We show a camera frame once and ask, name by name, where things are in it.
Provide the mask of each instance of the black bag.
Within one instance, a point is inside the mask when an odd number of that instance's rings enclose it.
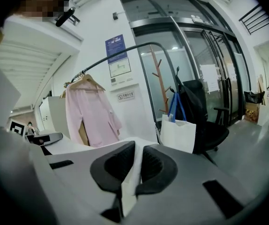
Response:
[[[193,153],[200,153],[204,148],[207,111],[204,110],[199,98],[187,87],[180,88],[180,99],[185,110],[186,120],[196,124],[196,137]],[[182,120],[183,115],[179,108],[176,111],[176,119]]]
[[[262,103],[265,92],[253,93],[253,92],[244,92],[245,100],[247,103]]]

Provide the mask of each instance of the pink shirt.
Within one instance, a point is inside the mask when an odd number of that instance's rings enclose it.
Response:
[[[96,89],[90,82],[77,88]],[[122,127],[103,91],[66,88],[66,114],[71,141],[83,144],[79,128],[83,121],[90,146],[98,148],[119,141]]]

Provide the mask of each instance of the white shopping bag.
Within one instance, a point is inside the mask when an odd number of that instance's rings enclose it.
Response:
[[[171,121],[173,115],[162,116],[161,142],[163,145],[192,153],[195,144],[196,124],[175,120]]]

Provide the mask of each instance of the sign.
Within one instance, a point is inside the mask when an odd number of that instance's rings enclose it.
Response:
[[[210,94],[213,91],[219,91],[219,77],[215,67],[215,64],[200,65],[203,81],[208,84],[208,93]]]
[[[118,53],[126,49],[125,43],[124,43],[124,37],[122,34],[105,41],[105,45],[106,45],[107,56],[110,56],[112,54]],[[108,64],[117,62],[125,58],[128,58],[127,52],[123,52],[113,58],[108,59]]]
[[[120,94],[117,95],[117,100],[119,102],[132,100],[134,98],[135,98],[134,91],[123,92],[123,93],[120,93]]]
[[[17,133],[22,137],[25,136],[27,125],[16,120],[11,119],[9,123],[9,130],[11,132]]]
[[[119,60],[109,65],[110,76],[113,78],[128,72],[131,72],[129,59]]]
[[[237,80],[237,74],[236,74],[236,71],[234,70],[234,66],[233,66],[232,63],[227,63],[227,70],[228,70],[229,78],[232,81],[236,81]]]

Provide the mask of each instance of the headphones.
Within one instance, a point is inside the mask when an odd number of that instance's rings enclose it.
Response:
[[[63,23],[68,20],[68,18],[70,18],[74,12],[75,12],[75,7],[71,7],[67,12],[63,12],[63,14],[61,14],[56,22],[56,26],[60,27],[61,25],[63,25]]]

